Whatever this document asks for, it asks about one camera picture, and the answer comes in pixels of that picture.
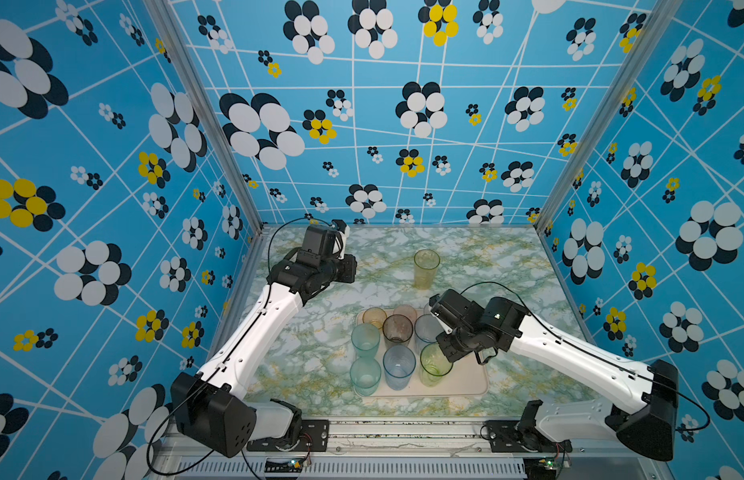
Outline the tall green tumbler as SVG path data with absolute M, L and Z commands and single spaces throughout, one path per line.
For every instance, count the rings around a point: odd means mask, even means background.
M 453 363 L 437 343 L 429 344 L 420 353 L 420 381 L 426 387 L 441 383 L 452 371 Z

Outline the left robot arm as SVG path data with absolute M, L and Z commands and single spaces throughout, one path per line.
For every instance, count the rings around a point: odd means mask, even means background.
M 342 220 L 309 225 L 302 244 L 271 266 L 259 298 L 232 336 L 195 375 L 178 375 L 171 396 L 180 433 L 228 458 L 260 440 L 283 447 L 299 442 L 300 408 L 245 398 L 289 321 L 332 284 L 354 282 L 357 260 L 346 251 L 348 234 Z

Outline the tall teal tumbler front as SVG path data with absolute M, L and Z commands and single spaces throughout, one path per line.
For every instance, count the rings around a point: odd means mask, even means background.
M 358 358 L 374 359 L 379 350 L 380 340 L 380 329 L 373 324 L 358 324 L 351 334 L 351 342 Z

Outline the tall grey tumbler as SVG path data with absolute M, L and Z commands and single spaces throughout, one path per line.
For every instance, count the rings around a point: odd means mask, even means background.
M 407 345 L 414 333 L 414 326 L 407 316 L 393 314 L 384 321 L 382 333 L 388 347 Z

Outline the short yellow cup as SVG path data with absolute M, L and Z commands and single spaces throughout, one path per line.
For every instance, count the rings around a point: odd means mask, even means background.
M 372 307 L 365 310 L 362 314 L 362 323 L 382 329 L 388 313 L 380 307 Z

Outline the tall teal tumbler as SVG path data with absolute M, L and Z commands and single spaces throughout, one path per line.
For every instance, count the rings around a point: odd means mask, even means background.
M 373 324 L 358 324 L 351 334 L 351 342 L 358 358 L 374 359 L 379 350 L 380 340 L 380 329 Z
M 351 366 L 350 378 L 360 396 L 372 396 L 378 389 L 382 369 L 374 358 L 359 358 Z

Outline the tall light blue faceted tumbler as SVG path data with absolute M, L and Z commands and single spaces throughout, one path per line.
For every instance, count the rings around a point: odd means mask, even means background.
M 436 343 L 438 335 L 443 332 L 444 328 L 435 316 L 421 315 L 414 324 L 416 351 L 421 352 L 425 347 Z

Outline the tall yellow-olive tumbler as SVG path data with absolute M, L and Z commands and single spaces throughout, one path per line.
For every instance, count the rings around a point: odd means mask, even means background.
M 431 249 L 421 249 L 413 257 L 414 287 L 420 290 L 430 289 L 441 264 L 440 255 Z

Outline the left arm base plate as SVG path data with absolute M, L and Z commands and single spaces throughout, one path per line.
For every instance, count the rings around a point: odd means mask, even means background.
M 300 431 L 284 438 L 265 438 L 250 441 L 249 452 L 308 453 L 327 451 L 331 422 L 327 419 L 304 419 Z

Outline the tall frosted blue tumbler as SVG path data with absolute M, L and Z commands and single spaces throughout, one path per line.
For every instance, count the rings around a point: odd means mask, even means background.
M 383 356 L 386 383 L 394 391 L 405 389 L 416 369 L 415 353 L 407 346 L 398 344 L 389 348 Z

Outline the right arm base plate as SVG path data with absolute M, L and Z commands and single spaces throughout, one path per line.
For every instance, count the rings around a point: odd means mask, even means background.
M 535 427 L 519 427 L 518 421 L 488 420 L 480 429 L 480 436 L 490 444 L 493 453 L 571 453 L 570 440 L 553 442 Z

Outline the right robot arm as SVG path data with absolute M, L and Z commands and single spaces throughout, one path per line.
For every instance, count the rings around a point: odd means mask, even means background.
M 473 355 L 484 365 L 500 353 L 540 362 L 598 393 L 574 403 L 531 400 L 506 433 L 524 450 L 566 450 L 573 440 L 616 441 L 655 461 L 674 457 L 678 371 L 621 358 L 572 336 L 534 314 L 522 300 L 494 297 L 486 305 L 449 289 L 429 300 L 443 327 L 437 337 L 451 363 Z

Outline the short pink textured cup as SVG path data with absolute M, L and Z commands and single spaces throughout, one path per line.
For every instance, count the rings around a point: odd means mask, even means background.
M 415 321 L 419 316 L 418 311 L 411 305 L 400 305 L 396 307 L 394 314 L 406 316 L 411 321 Z

